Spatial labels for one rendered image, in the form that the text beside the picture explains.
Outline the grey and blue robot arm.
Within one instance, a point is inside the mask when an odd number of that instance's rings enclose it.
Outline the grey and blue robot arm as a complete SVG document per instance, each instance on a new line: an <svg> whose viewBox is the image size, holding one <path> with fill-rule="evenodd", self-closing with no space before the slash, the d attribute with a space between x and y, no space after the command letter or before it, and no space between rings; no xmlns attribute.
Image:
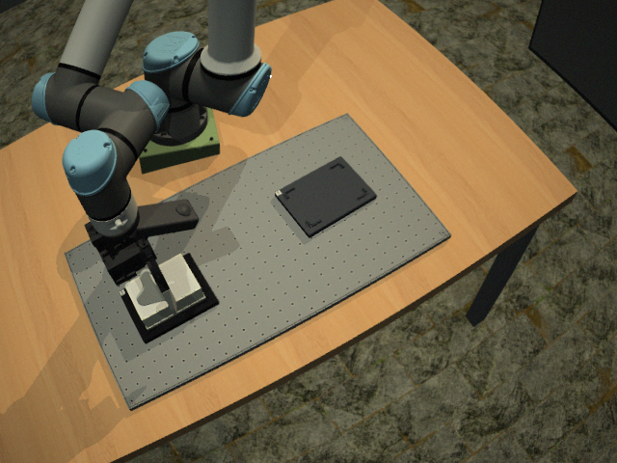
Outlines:
<svg viewBox="0 0 617 463"><path fill-rule="evenodd" d="M162 35L144 51L145 80L125 92L99 86L133 1L85 1L56 72L33 90L32 108L45 121L82 132L67 144L63 167L94 229L120 234L139 210L132 233L139 239L193 230L199 222L186 199L137 206L126 177L148 142L195 140L207 126L206 107L250 116L272 68L261 63L255 44L256 0L208 0L205 48L188 32Z"/></svg>

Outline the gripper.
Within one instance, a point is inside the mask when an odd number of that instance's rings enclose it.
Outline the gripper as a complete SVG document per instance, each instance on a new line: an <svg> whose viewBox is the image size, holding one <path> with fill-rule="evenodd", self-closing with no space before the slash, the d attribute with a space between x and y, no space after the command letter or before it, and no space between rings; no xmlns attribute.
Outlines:
<svg viewBox="0 0 617 463"><path fill-rule="evenodd" d="M166 301L172 313L176 315L176 301L156 262L156 255L148 242L148 237L134 239L132 236L139 221L140 214L137 211L133 224L126 231L116 235L103 235L97 232L91 222L84 226L117 286L136 277L136 272L147 265L149 269L144 269L140 273L143 288L137 295L137 302L141 306L146 306ZM127 236L129 237L126 238ZM152 274L155 283L149 273Z"/></svg>

